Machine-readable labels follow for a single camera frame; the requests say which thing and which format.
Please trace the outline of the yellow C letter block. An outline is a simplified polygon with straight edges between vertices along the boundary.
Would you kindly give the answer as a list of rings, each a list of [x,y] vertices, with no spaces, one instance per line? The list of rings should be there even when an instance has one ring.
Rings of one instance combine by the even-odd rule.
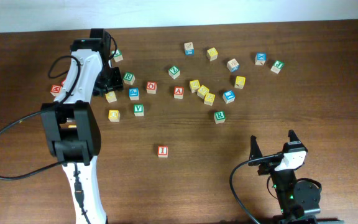
[[[116,96],[115,92],[113,92],[113,91],[110,91],[109,93],[106,93],[105,98],[106,98],[108,103],[112,103],[112,102],[117,101],[117,96]]]

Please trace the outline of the red I letter block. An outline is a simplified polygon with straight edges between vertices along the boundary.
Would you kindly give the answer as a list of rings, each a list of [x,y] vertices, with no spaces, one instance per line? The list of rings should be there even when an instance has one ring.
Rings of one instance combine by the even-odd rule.
[[[158,146],[157,156],[160,158],[167,158],[168,157],[168,147],[167,146]]]

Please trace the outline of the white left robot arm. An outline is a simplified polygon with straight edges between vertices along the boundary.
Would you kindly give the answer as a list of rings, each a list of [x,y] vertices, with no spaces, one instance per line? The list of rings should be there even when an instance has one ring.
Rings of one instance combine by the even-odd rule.
[[[91,29],[89,38],[74,40],[63,88],[53,103],[42,105],[47,146],[66,173],[77,223],[108,222],[96,171],[101,133],[90,102],[123,89],[119,69],[110,62],[111,40],[105,29]]]

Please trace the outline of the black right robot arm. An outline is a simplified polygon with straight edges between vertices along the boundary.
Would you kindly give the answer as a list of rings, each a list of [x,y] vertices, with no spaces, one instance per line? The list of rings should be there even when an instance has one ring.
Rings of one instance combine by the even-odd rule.
[[[263,156],[255,136],[250,137],[251,166],[258,167],[259,175],[268,175],[273,182],[282,214],[275,216],[277,223],[317,223],[321,212],[319,201],[322,186],[308,178],[296,178],[295,171],[304,165],[308,150],[293,130],[282,151]]]

